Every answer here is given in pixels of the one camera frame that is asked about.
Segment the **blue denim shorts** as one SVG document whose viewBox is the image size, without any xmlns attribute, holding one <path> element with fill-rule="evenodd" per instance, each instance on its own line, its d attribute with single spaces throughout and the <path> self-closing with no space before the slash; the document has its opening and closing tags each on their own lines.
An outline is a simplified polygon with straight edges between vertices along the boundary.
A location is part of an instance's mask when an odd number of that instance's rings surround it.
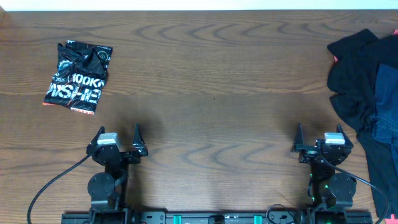
<svg viewBox="0 0 398 224">
<path fill-rule="evenodd" d="M 376 110 L 371 116 L 372 139 L 381 142 L 391 151 L 392 163 L 397 173 L 397 69 L 381 63 L 376 75 L 374 92 Z"/>
</svg>

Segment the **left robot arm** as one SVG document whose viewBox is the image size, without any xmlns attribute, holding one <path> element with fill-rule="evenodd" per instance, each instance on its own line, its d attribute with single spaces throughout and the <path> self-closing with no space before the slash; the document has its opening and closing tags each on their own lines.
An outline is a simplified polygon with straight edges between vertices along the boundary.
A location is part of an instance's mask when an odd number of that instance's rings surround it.
<svg viewBox="0 0 398 224">
<path fill-rule="evenodd" d="M 122 145 L 117 133 L 107 133 L 100 127 L 86 148 L 86 153 L 98 164 L 104 166 L 104 172 L 95 174 L 88 182 L 91 208 L 98 212 L 118 210 L 126 198 L 129 166 L 141 162 L 148 155 L 148 148 L 135 124 L 132 149 L 121 151 Z"/>
</svg>

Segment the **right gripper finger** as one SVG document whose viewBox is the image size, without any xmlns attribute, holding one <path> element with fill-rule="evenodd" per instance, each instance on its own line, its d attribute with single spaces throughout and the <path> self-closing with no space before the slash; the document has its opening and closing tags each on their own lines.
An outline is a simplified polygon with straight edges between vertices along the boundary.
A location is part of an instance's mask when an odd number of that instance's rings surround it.
<svg viewBox="0 0 398 224">
<path fill-rule="evenodd" d="M 299 146 L 299 145 L 303 145 L 303 131 L 302 131 L 302 125 L 300 123 L 298 124 L 297 132 L 294 139 L 294 146 Z"/>
<path fill-rule="evenodd" d="M 343 128 L 341 127 L 341 124 L 337 124 L 336 126 L 336 132 L 342 134 L 343 139 L 345 140 L 345 146 L 353 146 L 353 143 L 349 139 L 349 137 L 345 134 L 343 131 Z"/>
</svg>

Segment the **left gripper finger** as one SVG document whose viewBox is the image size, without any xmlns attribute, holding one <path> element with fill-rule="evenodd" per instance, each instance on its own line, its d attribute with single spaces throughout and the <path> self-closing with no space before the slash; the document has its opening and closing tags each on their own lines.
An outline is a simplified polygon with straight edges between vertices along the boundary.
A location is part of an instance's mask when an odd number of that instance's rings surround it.
<svg viewBox="0 0 398 224">
<path fill-rule="evenodd" d="M 136 149 L 144 149 L 145 148 L 145 143 L 144 143 L 144 140 L 143 140 L 143 138 L 141 136 L 138 123 L 136 123 L 135 126 L 134 126 L 134 136 L 133 136 L 132 145 Z"/>
<path fill-rule="evenodd" d="M 96 135 L 94 136 L 94 138 L 91 140 L 90 144 L 97 145 L 99 137 L 104 133 L 105 133 L 105 127 L 101 126 Z"/>
</svg>

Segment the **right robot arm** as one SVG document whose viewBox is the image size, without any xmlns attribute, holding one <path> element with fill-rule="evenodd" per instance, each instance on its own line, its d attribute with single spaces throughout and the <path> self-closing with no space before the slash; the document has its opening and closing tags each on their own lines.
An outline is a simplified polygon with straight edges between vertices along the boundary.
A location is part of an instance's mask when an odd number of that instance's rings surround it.
<svg viewBox="0 0 398 224">
<path fill-rule="evenodd" d="M 298 126 L 293 142 L 293 151 L 299 153 L 298 161 L 310 166 L 308 196 L 312 206 L 307 214 L 317 211 L 342 210 L 353 206 L 357 181 L 342 171 L 340 165 L 351 153 L 353 143 L 338 125 L 334 133 L 325 133 L 324 138 L 313 146 L 304 143 L 303 130 Z"/>
</svg>

